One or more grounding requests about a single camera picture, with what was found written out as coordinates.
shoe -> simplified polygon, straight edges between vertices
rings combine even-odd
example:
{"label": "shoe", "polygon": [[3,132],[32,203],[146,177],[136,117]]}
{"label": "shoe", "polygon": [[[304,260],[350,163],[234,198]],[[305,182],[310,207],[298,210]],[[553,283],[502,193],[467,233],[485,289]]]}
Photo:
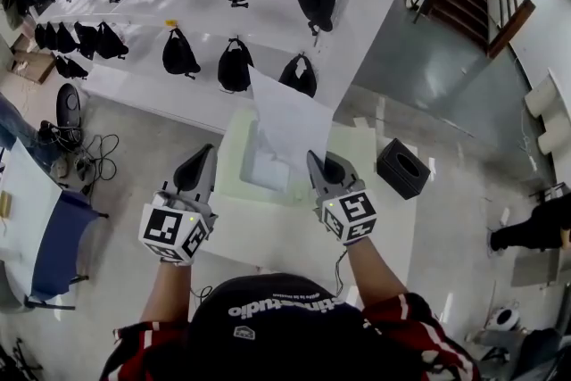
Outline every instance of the shoe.
{"label": "shoe", "polygon": [[70,173],[70,165],[66,154],[62,154],[52,165],[52,172],[58,179],[64,179]]}
{"label": "shoe", "polygon": [[487,229],[488,229],[488,234],[486,236],[486,246],[488,248],[488,257],[489,258],[501,257],[505,253],[505,250],[499,249],[498,251],[494,251],[492,249],[492,234],[495,232],[495,230],[492,230],[490,228]]}

black pants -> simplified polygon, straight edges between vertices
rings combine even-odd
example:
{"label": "black pants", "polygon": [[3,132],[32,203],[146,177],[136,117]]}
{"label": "black pants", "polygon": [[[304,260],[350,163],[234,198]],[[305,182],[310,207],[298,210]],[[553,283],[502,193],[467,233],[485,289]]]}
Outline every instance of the black pants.
{"label": "black pants", "polygon": [[556,249],[563,245],[557,224],[545,220],[534,211],[526,222],[501,228],[492,234],[490,246],[494,251],[510,246],[524,246],[529,249]]}

tissue box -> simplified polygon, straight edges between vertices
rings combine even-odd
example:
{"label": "tissue box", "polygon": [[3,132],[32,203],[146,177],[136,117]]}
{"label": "tissue box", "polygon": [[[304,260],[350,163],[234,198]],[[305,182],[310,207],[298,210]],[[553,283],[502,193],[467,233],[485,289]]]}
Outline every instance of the tissue box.
{"label": "tissue box", "polygon": [[378,156],[377,175],[404,200],[409,200],[422,192],[430,170],[395,138]]}

pants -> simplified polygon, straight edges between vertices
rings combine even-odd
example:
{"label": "pants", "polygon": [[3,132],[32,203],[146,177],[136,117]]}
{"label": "pants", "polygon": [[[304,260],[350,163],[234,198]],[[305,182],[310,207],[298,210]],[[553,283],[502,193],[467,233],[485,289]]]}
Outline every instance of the pants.
{"label": "pants", "polygon": [[12,149],[19,138],[34,160],[46,171],[60,157],[56,143],[43,144],[37,131],[20,115],[20,112],[2,94],[0,94],[0,147]]}
{"label": "pants", "polygon": [[510,246],[524,246],[529,249],[557,249],[563,245],[560,227],[550,220],[545,220],[539,211],[535,211],[530,219],[515,226],[501,228],[490,238],[490,246],[494,251]]}
{"label": "pants", "polygon": [[521,347],[526,334],[521,332],[504,332],[501,330],[482,330],[476,334],[474,343],[492,348],[503,348],[509,353],[509,361],[502,359],[478,360],[476,365],[480,375],[486,378],[497,378],[499,381],[509,381],[517,367]]}

white tag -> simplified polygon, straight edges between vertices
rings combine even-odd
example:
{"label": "white tag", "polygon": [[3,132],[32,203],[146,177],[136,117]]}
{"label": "white tag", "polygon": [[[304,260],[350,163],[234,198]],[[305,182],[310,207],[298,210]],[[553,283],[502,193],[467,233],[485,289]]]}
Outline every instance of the white tag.
{"label": "white tag", "polygon": [[295,69],[295,75],[297,75],[297,78],[301,78],[306,69],[307,67],[305,66],[305,61],[301,58],[298,59],[297,68]]}

